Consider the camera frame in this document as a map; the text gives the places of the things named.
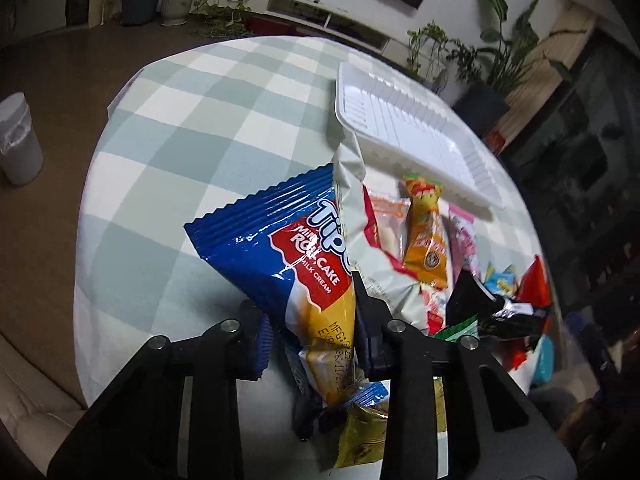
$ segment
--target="teal object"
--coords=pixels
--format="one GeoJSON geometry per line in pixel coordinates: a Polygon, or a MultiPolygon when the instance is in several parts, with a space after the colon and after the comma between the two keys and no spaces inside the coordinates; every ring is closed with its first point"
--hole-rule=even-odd
{"type": "Polygon", "coordinates": [[[546,335],[542,335],[538,343],[540,348],[540,357],[536,365],[536,371],[533,373],[532,382],[536,386],[547,384],[554,374],[554,343],[546,335]]]}

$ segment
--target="red label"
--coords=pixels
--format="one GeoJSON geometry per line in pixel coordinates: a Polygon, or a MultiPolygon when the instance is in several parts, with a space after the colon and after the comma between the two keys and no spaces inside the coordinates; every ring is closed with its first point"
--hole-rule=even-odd
{"type": "Polygon", "coordinates": [[[330,200],[318,209],[269,235],[283,262],[294,269],[306,286],[308,298],[320,310],[335,303],[351,285],[338,212],[330,200]]]}

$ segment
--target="round table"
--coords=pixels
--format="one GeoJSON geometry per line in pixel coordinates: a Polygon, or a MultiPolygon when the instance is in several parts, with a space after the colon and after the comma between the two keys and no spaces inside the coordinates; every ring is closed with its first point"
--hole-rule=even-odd
{"type": "MultiPolygon", "coordinates": [[[[148,65],[120,91],[78,227],[74,338],[88,404],[152,335],[197,336],[234,314],[244,295],[199,259],[182,226],[331,161],[342,137],[334,103],[343,60],[425,92],[350,47],[293,37],[189,50],[148,65]]],[[[481,151],[505,205],[476,222],[481,264],[514,264],[522,274],[540,244],[513,182],[481,151]]],[[[296,440],[294,393],[279,359],[259,382],[239,382],[246,477],[377,478],[380,463],[332,472],[335,449],[296,440]]]]}

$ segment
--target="beige sofa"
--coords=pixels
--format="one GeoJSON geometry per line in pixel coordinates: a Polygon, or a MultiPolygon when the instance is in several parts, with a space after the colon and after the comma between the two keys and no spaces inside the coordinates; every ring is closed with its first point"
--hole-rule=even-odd
{"type": "MultiPolygon", "coordinates": [[[[11,450],[13,438],[19,449],[42,473],[60,444],[84,410],[66,393],[29,364],[0,335],[0,462],[11,456],[20,460],[19,451],[11,450]]],[[[34,478],[20,470],[19,478],[34,478]]]]}

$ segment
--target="orange snack package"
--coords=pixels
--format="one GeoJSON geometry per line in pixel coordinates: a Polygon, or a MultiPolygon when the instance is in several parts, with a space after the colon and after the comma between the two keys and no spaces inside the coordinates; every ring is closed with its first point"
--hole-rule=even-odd
{"type": "Polygon", "coordinates": [[[447,288],[447,245],[438,199],[442,186],[418,174],[404,176],[411,196],[411,232],[404,264],[418,280],[435,288],[447,288]]]}

